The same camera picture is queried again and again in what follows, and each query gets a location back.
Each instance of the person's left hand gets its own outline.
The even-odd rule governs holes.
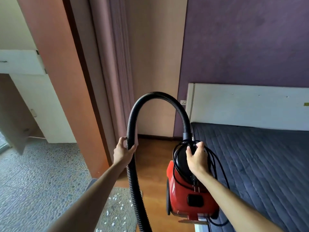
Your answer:
[[[132,156],[137,148],[137,145],[134,144],[132,146],[132,148],[130,150],[127,150],[124,146],[123,146],[123,142],[126,140],[127,138],[125,137],[121,137],[119,139],[119,142],[116,146],[116,148],[114,149],[114,164],[123,164],[124,167],[126,167],[131,159]]]

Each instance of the curtain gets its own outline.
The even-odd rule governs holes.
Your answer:
[[[116,139],[134,105],[125,0],[90,0]]]

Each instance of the vacuum cleaner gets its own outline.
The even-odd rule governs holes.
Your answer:
[[[185,223],[203,224],[205,222],[201,222],[198,219],[205,218],[206,223],[210,222],[215,226],[226,225],[229,222],[228,220],[222,224],[217,224],[212,221],[212,219],[217,219],[219,216],[219,206],[188,167],[186,148],[189,146],[192,154],[194,154],[196,151],[196,144],[199,141],[192,139],[191,126],[187,113],[174,97],[163,92],[151,92],[143,95],[136,101],[129,116],[126,148],[129,150],[134,145],[138,113],[141,107],[151,99],[163,99],[172,104],[179,113],[183,123],[183,141],[174,148],[173,160],[170,161],[167,168],[167,214],[170,215],[172,213],[175,216],[185,217],[187,219],[180,220],[180,222]],[[206,146],[204,146],[204,148],[208,153],[207,160],[209,172],[215,179],[218,179],[216,159],[222,170],[226,185],[230,188],[218,157]],[[127,175],[139,230],[141,232],[151,232],[151,226],[138,184],[135,154],[127,166]]]

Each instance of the dark blue mattress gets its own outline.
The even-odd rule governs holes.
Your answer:
[[[192,129],[217,154],[234,193],[284,231],[309,231],[309,132],[206,123]],[[220,212],[217,222],[225,218]],[[234,231],[231,224],[211,229]]]

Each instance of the vacuum hose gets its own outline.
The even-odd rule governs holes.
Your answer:
[[[182,123],[183,123],[183,140],[192,140],[192,134],[190,129],[190,121],[187,116],[187,113],[183,106],[171,95],[163,92],[151,92],[143,95],[140,97],[136,103],[134,104],[129,121],[128,121],[128,128],[127,128],[127,146],[126,148],[129,150],[134,145],[135,142],[135,127],[136,127],[136,121],[138,113],[141,109],[141,107],[149,100],[151,99],[163,99],[170,104],[172,104],[177,112],[179,113]],[[138,178],[136,173],[136,166],[135,166],[135,154],[133,155],[133,158],[129,165],[127,166],[127,175],[130,185],[130,194],[131,199],[133,202],[133,207],[135,211],[135,215],[137,218],[137,223],[139,226],[139,230],[141,232],[151,232],[151,227],[149,224],[149,220],[147,217],[147,213],[145,210],[145,206],[143,203],[143,199],[141,197],[141,192],[138,184]]]

